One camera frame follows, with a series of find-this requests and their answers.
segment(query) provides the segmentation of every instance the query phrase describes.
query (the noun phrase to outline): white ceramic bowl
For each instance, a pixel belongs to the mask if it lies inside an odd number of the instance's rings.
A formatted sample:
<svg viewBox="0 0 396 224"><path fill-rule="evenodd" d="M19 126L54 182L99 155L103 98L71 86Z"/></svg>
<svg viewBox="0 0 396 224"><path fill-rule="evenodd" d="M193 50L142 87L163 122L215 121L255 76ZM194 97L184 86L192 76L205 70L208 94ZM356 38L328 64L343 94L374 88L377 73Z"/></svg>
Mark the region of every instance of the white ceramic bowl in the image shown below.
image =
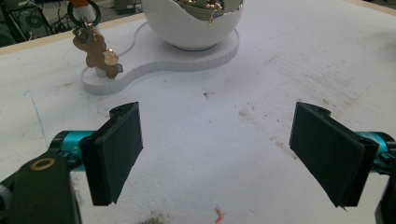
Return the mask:
<svg viewBox="0 0 396 224"><path fill-rule="evenodd" d="M241 18L243 0L224 0L224 14L208 25L174 0L143 0L148 25L164 41L180 49L213 47L229 35Z"/></svg>

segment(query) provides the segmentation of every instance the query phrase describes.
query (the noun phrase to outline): white tabletop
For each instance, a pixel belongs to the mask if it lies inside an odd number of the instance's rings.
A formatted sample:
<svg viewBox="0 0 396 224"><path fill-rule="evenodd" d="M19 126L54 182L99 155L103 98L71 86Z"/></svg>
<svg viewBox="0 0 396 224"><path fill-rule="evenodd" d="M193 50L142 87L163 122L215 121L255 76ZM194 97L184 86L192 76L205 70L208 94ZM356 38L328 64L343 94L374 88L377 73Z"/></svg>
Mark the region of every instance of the white tabletop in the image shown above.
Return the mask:
<svg viewBox="0 0 396 224"><path fill-rule="evenodd" d="M84 91L85 52L70 33L0 49L0 179L56 133L96 130L109 109L137 101L145 148L119 202L93 207L85 174L71 174L85 223L215 223L217 206L221 224L375 223L386 176L370 174L358 207L334 208L289 139L297 101L353 131L396 136L396 18L384 11L248 0L228 64L147 75L108 96ZM111 39L144 21L113 21L102 34L122 47Z"/></svg>

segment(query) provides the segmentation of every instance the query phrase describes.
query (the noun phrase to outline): keys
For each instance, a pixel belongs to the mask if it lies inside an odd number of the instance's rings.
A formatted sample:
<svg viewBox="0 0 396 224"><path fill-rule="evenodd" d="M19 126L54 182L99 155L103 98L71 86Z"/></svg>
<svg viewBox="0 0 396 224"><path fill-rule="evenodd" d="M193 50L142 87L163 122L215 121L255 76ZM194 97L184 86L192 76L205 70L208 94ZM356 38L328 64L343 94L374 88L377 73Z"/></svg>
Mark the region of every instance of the keys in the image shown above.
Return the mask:
<svg viewBox="0 0 396 224"><path fill-rule="evenodd" d="M221 6L220 2L217 2L217 3L214 4L214 5L207 4L207 5L206 5L206 8L207 8L207 9L213 9L213 12L212 12L212 14L210 15L209 21L207 22L208 25L211 25L211 24L213 23L213 20L214 20L215 17L216 17L216 13L217 13L218 11L221 11L221 10L222 10L222 6Z"/></svg>
<svg viewBox="0 0 396 224"><path fill-rule="evenodd" d="M119 56L113 49L106 48L105 38L96 31L92 22L87 22L85 18L81 19L77 29L73 31L76 36L73 44L87 52L86 63L89 67L98 67L106 72L107 77L114 78L122 72L122 65L119 64Z"/></svg>
<svg viewBox="0 0 396 224"><path fill-rule="evenodd" d="M90 40L96 41L96 29L92 22L88 22L87 18L81 18L82 26L77 27L73 30L73 34L76 36L78 41L86 45Z"/></svg>

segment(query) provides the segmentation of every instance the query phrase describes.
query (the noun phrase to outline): dirt stain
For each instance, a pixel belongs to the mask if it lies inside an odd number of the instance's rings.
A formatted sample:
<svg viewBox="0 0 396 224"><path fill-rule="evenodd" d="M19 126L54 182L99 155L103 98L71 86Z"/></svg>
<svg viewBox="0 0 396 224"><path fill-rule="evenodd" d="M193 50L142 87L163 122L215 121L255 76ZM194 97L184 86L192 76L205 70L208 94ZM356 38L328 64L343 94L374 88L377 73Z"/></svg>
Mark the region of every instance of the dirt stain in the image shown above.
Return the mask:
<svg viewBox="0 0 396 224"><path fill-rule="evenodd" d="M149 218L138 222L137 224L169 224L171 216L163 215L159 212L151 212Z"/></svg>

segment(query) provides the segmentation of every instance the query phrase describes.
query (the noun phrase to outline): key ring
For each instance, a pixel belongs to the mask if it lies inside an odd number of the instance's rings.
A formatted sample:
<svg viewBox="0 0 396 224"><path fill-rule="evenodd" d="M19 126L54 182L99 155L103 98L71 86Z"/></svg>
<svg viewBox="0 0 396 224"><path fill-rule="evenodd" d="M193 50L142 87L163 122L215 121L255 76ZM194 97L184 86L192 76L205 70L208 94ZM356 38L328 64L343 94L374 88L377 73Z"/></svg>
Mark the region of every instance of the key ring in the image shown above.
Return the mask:
<svg viewBox="0 0 396 224"><path fill-rule="evenodd" d="M96 26L97 24L99 24L99 21L101 19L101 12L100 12L100 8L98 5L96 5L93 1L91 0L87 0L88 3L93 7L95 14L96 14L96 18L95 20L92 22L93 26ZM79 21L74 17L73 14L73 5L72 2L69 2L69 5L67 5L67 14L69 15L70 20L77 25L78 27L83 27L84 26L84 22L83 21Z"/></svg>

